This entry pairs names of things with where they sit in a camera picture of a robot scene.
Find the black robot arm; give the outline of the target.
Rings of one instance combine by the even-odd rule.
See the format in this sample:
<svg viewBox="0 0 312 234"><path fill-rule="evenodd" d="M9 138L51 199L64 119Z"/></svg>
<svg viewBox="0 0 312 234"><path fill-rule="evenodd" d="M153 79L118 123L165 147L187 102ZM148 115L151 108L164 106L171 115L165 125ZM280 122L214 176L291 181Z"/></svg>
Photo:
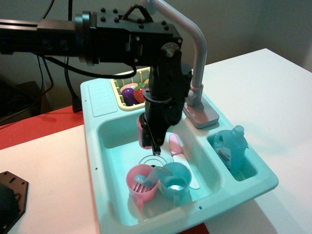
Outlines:
<svg viewBox="0 0 312 234"><path fill-rule="evenodd" d="M155 22L147 9L133 5L125 13L102 9L84 12L73 21L0 22L0 52L30 52L72 72L93 74L59 61L77 57L89 65L124 63L133 74L138 66L151 68L143 88L145 112L140 116L143 147L160 155L169 127L178 124L188 96L192 71L181 61L182 38L172 24Z"/></svg>

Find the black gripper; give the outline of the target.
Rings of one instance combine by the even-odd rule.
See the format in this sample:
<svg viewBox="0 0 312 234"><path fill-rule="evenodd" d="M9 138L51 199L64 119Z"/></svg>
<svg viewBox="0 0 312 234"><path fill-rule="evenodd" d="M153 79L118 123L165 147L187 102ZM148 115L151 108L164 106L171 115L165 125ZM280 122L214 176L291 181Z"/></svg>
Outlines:
<svg viewBox="0 0 312 234"><path fill-rule="evenodd" d="M179 123L184 106L184 96L158 100L145 92L145 112L139 116L142 126L142 147L151 148L153 155L160 156L166 132Z"/></svg>

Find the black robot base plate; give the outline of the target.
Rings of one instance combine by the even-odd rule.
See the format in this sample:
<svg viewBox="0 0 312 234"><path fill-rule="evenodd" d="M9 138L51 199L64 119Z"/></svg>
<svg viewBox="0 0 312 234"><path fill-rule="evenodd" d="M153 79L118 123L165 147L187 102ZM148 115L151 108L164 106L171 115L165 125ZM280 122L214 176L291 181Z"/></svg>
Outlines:
<svg viewBox="0 0 312 234"><path fill-rule="evenodd" d="M8 233L26 211L28 181L5 171L0 174L0 232Z"/></svg>

